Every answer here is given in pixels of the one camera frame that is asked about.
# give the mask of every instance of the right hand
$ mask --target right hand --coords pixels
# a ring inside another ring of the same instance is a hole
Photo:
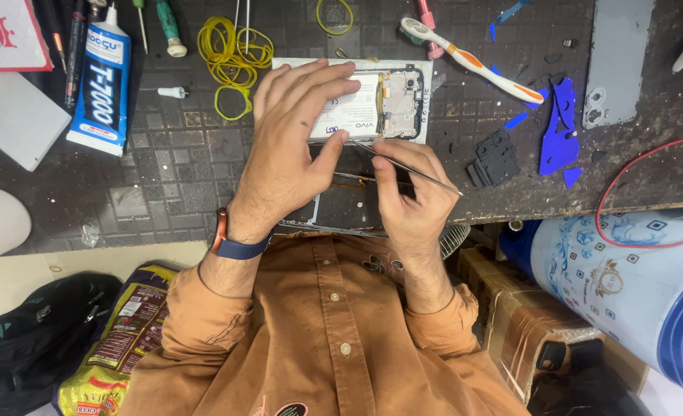
[[[353,94],[359,81],[352,62],[327,59],[270,71],[254,94],[254,140],[234,200],[229,203],[227,237],[240,243],[262,241],[287,214],[304,206],[331,184],[343,129],[329,137],[316,160],[308,137],[329,100]]]
[[[373,148],[383,156],[394,158],[455,187],[429,146],[407,140],[377,139]],[[458,196],[416,174],[411,174],[416,199],[401,195],[395,169],[383,156],[373,157],[380,215],[404,269],[420,277],[443,273],[439,234]]]

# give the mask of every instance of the glue tube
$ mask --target glue tube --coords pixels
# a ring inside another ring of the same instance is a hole
[[[123,155],[130,64],[131,38],[118,27],[114,3],[106,20],[90,23],[87,30],[82,84],[67,140]]]

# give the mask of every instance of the red wire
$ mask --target red wire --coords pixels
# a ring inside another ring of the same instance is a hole
[[[674,144],[680,144],[680,143],[683,143],[683,138],[681,138],[680,140],[676,140],[676,141],[672,141],[672,142],[670,142],[670,143],[664,144],[664,145],[662,145],[662,146],[655,147],[654,149],[650,150],[649,152],[643,153],[642,155],[637,156],[636,158],[632,159],[628,164],[626,164],[626,165],[622,168],[622,170],[619,171],[619,174],[616,175],[616,178],[614,178],[614,180],[612,181],[612,183],[609,184],[609,187],[606,188],[606,191],[604,191],[604,194],[601,195],[601,200],[598,201],[598,207],[596,208],[596,231],[598,231],[598,234],[599,234],[604,240],[606,240],[606,242],[611,243],[611,244],[614,244],[615,246],[626,247],[626,248],[629,248],[629,249],[669,249],[670,247],[678,247],[678,246],[682,246],[682,245],[683,245],[683,241],[679,241],[679,242],[673,243],[673,244],[663,244],[663,245],[660,245],[660,246],[635,246],[635,245],[632,245],[632,244],[617,243],[616,241],[611,241],[611,240],[609,240],[609,239],[604,235],[604,231],[601,230],[601,224],[600,224],[600,221],[601,221],[601,208],[604,207],[604,203],[606,202],[606,197],[609,196],[609,192],[612,190],[612,188],[613,188],[614,185],[617,183],[617,181],[619,180],[619,178],[620,178],[622,175],[624,175],[624,172],[626,172],[633,164],[639,162],[640,160],[646,158],[647,156],[650,156],[650,155],[652,155],[653,153],[660,152],[662,149],[665,149],[666,147],[670,147],[670,146],[673,146]]]

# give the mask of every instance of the tweezers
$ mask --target tweezers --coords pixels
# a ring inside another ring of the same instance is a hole
[[[358,142],[358,141],[355,141],[355,140],[350,140],[350,141],[351,141],[352,143],[356,144],[357,146],[362,147],[362,148],[365,149],[367,152],[373,153],[374,155],[377,155],[377,156],[383,156],[384,158],[386,158],[387,160],[389,160],[390,163],[392,163],[393,165],[396,165],[396,166],[400,167],[401,169],[403,169],[403,170],[405,170],[405,171],[407,171],[407,172],[409,172],[409,173],[415,173],[416,175],[419,175],[419,176],[421,176],[422,178],[427,179],[428,181],[434,182],[435,184],[437,184],[437,185],[439,185],[439,186],[445,188],[446,190],[448,190],[448,191],[450,191],[450,192],[454,192],[454,193],[456,193],[456,194],[458,194],[458,195],[460,195],[460,196],[465,196],[465,195],[463,195],[458,189],[453,188],[453,187],[451,187],[451,186],[449,186],[449,185],[442,184],[441,182],[437,181],[435,178],[432,178],[431,176],[427,175],[426,173],[420,172],[420,171],[418,171],[417,169],[414,169],[414,168],[412,168],[411,166],[408,166],[407,164],[401,163],[401,162],[397,161],[397,160],[394,159],[394,158],[389,158],[388,156],[381,155],[380,153],[377,153],[377,152],[375,151],[375,149],[373,149],[373,148],[370,147],[370,146],[367,146],[366,144],[362,144],[362,143],[360,143],[360,142]]]

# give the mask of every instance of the backpack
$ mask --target backpack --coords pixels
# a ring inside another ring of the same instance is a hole
[[[122,285],[110,275],[72,275],[0,315],[0,416],[25,415],[50,401]]]

